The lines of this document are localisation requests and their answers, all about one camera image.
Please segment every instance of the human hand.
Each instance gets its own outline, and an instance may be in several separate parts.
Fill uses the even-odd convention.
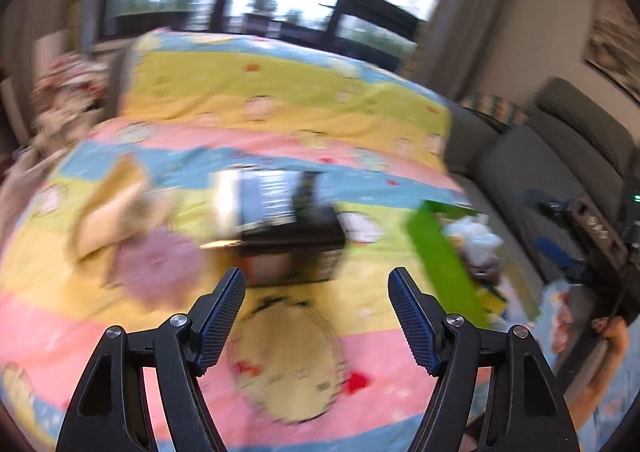
[[[596,318],[591,322],[591,327],[597,334],[609,341],[613,350],[626,353],[629,347],[629,333],[622,317],[614,317],[611,323],[609,323],[609,317]]]

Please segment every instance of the curtain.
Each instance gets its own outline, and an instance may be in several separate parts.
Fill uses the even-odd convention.
[[[440,0],[399,74],[451,100],[462,98],[503,2]]]

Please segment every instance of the metal screw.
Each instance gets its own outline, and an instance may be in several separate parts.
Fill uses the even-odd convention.
[[[121,333],[122,329],[120,329],[118,326],[111,326],[104,332],[104,334],[107,335],[107,338],[119,337]]]
[[[188,320],[187,315],[178,313],[177,315],[172,316],[169,322],[171,323],[172,326],[180,327],[180,326],[184,326],[187,323],[187,320]]]
[[[527,338],[529,336],[529,330],[524,326],[514,326],[513,334],[518,338]]]
[[[465,323],[465,319],[462,315],[458,315],[457,313],[452,313],[447,315],[447,324],[453,327],[460,327]]]

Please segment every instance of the bed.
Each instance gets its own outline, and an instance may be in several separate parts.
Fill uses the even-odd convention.
[[[406,450],[435,380],[414,363],[386,277],[404,266],[431,292],[404,229],[408,216],[425,199],[467,203],[442,163],[444,99],[360,61],[247,36],[152,32],[134,44],[126,74],[118,116],[59,165],[4,249],[0,321],[11,329],[0,342],[0,398],[20,430],[36,450],[52,450],[105,328],[158,326],[211,291],[226,267],[209,258],[180,299],[148,308],[73,265],[68,238],[82,205],[132,154],[157,187],[176,189],[169,228],[196,243],[210,237],[212,172],[251,166],[331,177],[327,193],[349,239],[335,279],[248,290],[230,343],[200,386],[229,450]],[[529,322],[513,290],[505,295],[509,321],[497,324]],[[254,388],[265,371],[250,343],[265,314],[306,324],[327,349],[320,378],[304,360],[274,366],[293,404]],[[153,371],[145,383],[158,447],[170,451]]]

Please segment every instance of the pink stripe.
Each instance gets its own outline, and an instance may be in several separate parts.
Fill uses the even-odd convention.
[[[65,407],[103,327],[77,322],[0,296],[0,324],[10,327],[0,342],[0,360],[17,362],[37,395]],[[340,339],[350,370],[370,380],[354,394],[340,394],[320,418],[289,426],[255,412],[235,387],[233,365],[223,353],[219,365],[200,379],[207,405],[228,446],[292,444],[336,439],[401,421],[424,410],[435,380],[415,365],[400,330]],[[168,438],[153,371],[145,371],[149,411],[158,439]]]
[[[115,135],[129,124],[139,123],[127,118],[113,118],[102,124],[92,135],[99,143],[117,143]],[[239,128],[192,127],[186,124],[153,124],[155,135],[139,142],[146,148],[190,150],[197,147],[233,147],[261,156],[295,158],[325,164],[365,168],[351,155],[352,146],[339,140],[328,140],[330,148],[315,150],[301,146],[296,136],[244,130]],[[461,191],[445,172],[427,165],[382,153],[387,168],[384,172],[432,185]]]

